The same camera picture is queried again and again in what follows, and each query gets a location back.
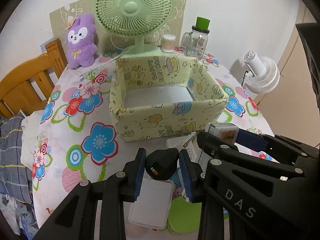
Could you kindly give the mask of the card box with picture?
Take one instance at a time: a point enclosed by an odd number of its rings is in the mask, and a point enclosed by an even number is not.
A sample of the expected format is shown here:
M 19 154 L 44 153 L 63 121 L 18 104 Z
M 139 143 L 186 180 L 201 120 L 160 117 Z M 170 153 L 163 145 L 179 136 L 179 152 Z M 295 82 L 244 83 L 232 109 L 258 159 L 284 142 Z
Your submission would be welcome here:
M 239 133 L 239 127 L 232 123 L 208 123 L 204 131 L 224 142 L 234 144 Z

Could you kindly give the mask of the green case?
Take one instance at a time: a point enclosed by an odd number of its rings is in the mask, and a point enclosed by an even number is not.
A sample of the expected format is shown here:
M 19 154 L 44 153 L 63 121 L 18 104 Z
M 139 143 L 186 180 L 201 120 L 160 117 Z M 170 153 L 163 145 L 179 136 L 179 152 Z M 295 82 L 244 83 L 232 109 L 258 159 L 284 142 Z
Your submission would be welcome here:
M 172 200 L 168 214 L 168 228 L 174 233 L 184 234 L 199 230 L 201 203 L 186 202 L 183 197 Z

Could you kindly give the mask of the black round device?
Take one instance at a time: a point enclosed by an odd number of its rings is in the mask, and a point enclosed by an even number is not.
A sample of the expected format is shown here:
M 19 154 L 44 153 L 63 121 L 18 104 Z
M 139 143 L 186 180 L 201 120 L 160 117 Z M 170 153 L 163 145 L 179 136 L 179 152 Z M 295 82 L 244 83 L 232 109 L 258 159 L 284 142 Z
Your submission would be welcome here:
M 177 170 L 178 159 L 176 148 L 155 150 L 145 159 L 145 171 L 154 180 L 169 180 Z

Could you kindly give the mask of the white printed packet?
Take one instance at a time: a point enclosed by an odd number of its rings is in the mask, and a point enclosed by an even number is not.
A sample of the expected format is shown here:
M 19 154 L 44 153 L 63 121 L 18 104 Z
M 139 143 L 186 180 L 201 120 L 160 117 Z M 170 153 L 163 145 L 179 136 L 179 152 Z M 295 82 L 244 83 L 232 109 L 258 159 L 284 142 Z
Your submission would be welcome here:
M 189 135 L 170 138 L 166 141 L 166 146 L 167 148 L 176 148 L 178 151 L 187 150 L 189 158 L 195 162 L 197 157 L 194 147 L 196 135 L 196 132 L 191 132 Z

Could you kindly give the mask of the floral tablecloth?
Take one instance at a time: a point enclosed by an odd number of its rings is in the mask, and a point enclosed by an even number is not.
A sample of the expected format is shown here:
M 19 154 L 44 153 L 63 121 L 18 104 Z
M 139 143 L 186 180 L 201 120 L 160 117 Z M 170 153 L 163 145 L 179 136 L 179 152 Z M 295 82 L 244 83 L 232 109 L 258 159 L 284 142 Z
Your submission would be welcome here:
M 185 56 L 181 48 L 160 56 Z M 82 180 L 106 180 L 133 160 L 139 148 L 147 153 L 166 149 L 168 137 L 124 141 L 110 117 L 110 90 L 116 54 L 103 54 L 88 68 L 66 68 L 43 110 L 32 164 L 35 216 L 42 226 Z M 200 62 L 228 94 L 216 122 L 232 123 L 253 133 L 272 134 L 261 112 L 231 73 L 211 54 Z

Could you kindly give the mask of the white floor fan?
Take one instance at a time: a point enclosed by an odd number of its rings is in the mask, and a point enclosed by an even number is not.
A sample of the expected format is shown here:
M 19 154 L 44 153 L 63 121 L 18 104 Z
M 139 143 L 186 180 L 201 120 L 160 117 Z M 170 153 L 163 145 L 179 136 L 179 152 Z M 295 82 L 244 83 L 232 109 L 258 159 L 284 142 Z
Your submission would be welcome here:
M 277 87 L 280 71 L 273 59 L 258 56 L 257 53 L 249 51 L 243 56 L 243 60 L 252 72 L 252 76 L 245 82 L 250 92 L 267 94 Z

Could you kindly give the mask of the yellow cartoon storage box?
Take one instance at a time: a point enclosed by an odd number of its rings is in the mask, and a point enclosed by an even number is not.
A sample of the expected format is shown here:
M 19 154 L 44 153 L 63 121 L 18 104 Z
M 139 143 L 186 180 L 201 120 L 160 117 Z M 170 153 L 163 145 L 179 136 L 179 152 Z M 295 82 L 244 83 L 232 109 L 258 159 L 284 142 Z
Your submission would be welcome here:
M 229 96 L 200 60 L 149 56 L 116 61 L 110 117 L 124 141 L 204 129 L 216 122 Z

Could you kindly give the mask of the white crumpled clothing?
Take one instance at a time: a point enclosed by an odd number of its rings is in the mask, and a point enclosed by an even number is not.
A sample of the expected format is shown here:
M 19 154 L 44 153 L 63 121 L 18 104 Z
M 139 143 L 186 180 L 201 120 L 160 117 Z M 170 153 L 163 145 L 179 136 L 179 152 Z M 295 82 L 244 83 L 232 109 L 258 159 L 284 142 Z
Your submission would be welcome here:
M 22 239 L 33 239 L 39 230 L 34 207 L 1 193 L 1 213 L 9 232 Z

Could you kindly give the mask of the glass mug jar green lid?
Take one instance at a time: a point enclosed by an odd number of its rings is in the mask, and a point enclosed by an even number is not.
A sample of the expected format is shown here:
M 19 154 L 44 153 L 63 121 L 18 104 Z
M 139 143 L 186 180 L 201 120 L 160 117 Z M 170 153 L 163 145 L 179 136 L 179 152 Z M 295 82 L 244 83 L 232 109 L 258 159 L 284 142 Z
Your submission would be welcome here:
M 209 19 L 197 17 L 196 24 L 191 27 L 191 31 L 183 34 L 181 47 L 187 56 L 198 59 L 203 57 L 210 32 L 209 24 Z

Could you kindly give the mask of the grey plaid blanket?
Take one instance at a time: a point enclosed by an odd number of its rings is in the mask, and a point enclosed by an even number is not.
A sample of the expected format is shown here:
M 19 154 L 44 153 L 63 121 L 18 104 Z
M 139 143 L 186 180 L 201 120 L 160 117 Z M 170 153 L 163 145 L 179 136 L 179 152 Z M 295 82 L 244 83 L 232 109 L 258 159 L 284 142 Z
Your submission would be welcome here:
M 22 115 L 1 116 L 1 193 L 31 204 L 31 170 L 21 163 L 23 119 Z

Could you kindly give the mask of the cotton swab container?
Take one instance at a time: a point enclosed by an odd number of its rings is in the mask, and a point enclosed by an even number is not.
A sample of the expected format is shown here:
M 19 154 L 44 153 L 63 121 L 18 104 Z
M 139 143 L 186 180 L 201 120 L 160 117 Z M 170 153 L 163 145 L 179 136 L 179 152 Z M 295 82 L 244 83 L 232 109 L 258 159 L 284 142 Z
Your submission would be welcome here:
M 175 48 L 176 36 L 174 34 L 164 34 L 162 37 L 161 51 L 172 53 Z

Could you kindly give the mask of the white pillow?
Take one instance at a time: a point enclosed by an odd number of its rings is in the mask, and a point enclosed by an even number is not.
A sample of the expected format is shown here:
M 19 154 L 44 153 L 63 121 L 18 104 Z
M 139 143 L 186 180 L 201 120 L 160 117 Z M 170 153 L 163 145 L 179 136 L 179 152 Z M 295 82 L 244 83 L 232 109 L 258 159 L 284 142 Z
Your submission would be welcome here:
M 30 116 L 26 116 L 22 122 L 22 146 L 21 146 L 21 163 L 32 169 L 34 150 L 36 149 L 37 134 L 43 110 L 34 111 Z

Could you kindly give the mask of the purple plush bunny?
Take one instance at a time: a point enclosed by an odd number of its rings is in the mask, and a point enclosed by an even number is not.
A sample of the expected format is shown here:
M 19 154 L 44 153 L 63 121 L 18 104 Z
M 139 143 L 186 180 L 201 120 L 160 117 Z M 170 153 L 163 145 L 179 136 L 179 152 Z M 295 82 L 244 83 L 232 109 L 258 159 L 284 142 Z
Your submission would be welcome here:
M 67 30 L 67 60 L 70 69 L 90 67 L 94 63 L 97 46 L 96 27 L 92 14 L 77 17 Z

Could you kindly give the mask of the green desk fan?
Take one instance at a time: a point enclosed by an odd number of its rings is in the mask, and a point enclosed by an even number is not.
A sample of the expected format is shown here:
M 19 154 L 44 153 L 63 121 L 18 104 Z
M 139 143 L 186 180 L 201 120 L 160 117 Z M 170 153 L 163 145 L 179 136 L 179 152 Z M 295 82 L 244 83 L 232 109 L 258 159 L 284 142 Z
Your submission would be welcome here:
M 100 26 L 112 35 L 133 38 L 135 44 L 119 57 L 159 56 L 161 49 L 145 38 L 160 29 L 171 15 L 174 0 L 94 0 L 93 12 Z

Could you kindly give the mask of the beige cartoon wall mat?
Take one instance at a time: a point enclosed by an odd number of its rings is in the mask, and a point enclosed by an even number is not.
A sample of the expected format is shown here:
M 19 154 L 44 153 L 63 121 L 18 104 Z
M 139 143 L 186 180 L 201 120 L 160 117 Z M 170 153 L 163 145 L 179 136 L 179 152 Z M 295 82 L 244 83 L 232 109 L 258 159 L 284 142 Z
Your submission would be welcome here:
M 173 10 L 167 22 L 160 29 L 149 34 L 145 38 L 145 43 L 160 46 L 164 34 L 173 34 L 176 36 L 175 46 L 178 46 L 181 39 L 186 2 L 187 0 L 174 0 Z M 49 14 L 53 36 L 60 39 L 64 52 L 67 51 L 66 33 L 68 23 L 82 14 L 93 14 L 93 3 L 94 0 L 79 0 Z M 97 29 L 95 44 L 98 53 L 115 51 L 135 44 L 133 38 L 119 37 L 104 31 L 98 22 L 95 22 L 95 26 Z

